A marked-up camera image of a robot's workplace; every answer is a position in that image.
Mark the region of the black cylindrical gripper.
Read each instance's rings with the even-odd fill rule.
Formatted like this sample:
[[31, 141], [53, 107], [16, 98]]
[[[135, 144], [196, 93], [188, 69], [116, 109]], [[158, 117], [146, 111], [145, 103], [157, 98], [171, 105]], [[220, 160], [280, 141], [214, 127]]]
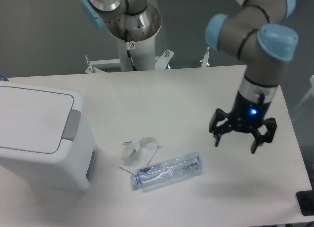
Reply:
[[[257, 148], [264, 143], [272, 143], [277, 123], [275, 118], [264, 118], [270, 105], [270, 102], [266, 103], [265, 99], [263, 92], [257, 94], [257, 101], [249, 100], [238, 92], [229, 114], [220, 108], [216, 109], [209, 123], [209, 132], [215, 138], [214, 146], [218, 147], [221, 136], [230, 131], [253, 135], [252, 154], [255, 154]], [[266, 132], [261, 134], [258, 129], [263, 125], [266, 127]]]

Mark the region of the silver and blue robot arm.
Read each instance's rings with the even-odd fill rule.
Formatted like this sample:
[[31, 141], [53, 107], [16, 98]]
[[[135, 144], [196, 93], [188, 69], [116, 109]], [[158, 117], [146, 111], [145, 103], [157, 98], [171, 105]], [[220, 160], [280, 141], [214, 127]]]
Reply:
[[[273, 141], [276, 120], [265, 118], [274, 94], [292, 61], [297, 33], [282, 21], [291, 15], [296, 0], [237, 0], [235, 16], [217, 14], [205, 29], [206, 43], [246, 65], [230, 112], [216, 109], [209, 131], [217, 141], [231, 131], [254, 137], [251, 152]], [[89, 20], [107, 27], [118, 42], [123, 71], [155, 70], [155, 36], [160, 13], [147, 0], [80, 0]]]

